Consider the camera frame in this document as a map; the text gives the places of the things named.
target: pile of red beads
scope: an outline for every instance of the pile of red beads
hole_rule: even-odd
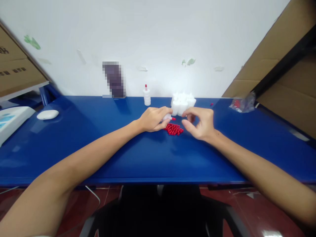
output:
[[[169,123],[166,128],[164,128],[168,132],[169,135],[180,135],[183,133],[183,129],[180,128],[180,125]]]

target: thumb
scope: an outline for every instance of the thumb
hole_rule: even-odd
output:
[[[154,131],[159,131],[161,129],[164,129],[167,127],[168,123],[170,122],[169,119],[166,119],[164,121],[162,121],[162,123],[158,124],[153,130]]]
[[[185,129],[192,134],[193,137],[196,137],[197,135],[197,129],[196,127],[190,122],[187,121],[186,119],[182,120],[182,124],[185,127]]]

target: blue table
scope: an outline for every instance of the blue table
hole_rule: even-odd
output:
[[[171,98],[152,98],[152,107],[170,106]],[[265,157],[302,182],[316,181],[316,151],[259,110],[240,114],[228,108],[231,99],[197,99],[196,106],[214,103],[215,128],[245,148]],[[0,186],[30,184],[46,169],[94,141],[140,117],[142,97],[113,100],[93,96],[62,96],[35,113],[0,148]],[[181,124],[180,117],[175,123]],[[217,183],[247,180],[217,150],[188,132],[142,133],[121,148],[84,184]]]

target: clear plastic bag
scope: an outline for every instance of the clear plastic bag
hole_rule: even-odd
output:
[[[250,92],[246,98],[234,98],[230,108],[240,113],[249,113],[254,110],[254,102],[256,94],[254,91]]]

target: left hand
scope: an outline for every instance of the left hand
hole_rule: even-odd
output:
[[[142,132],[156,132],[167,127],[167,124],[170,122],[169,119],[166,119],[160,123],[166,114],[172,114],[172,109],[167,108],[166,106],[161,108],[149,107],[145,110],[137,122],[139,123]]]

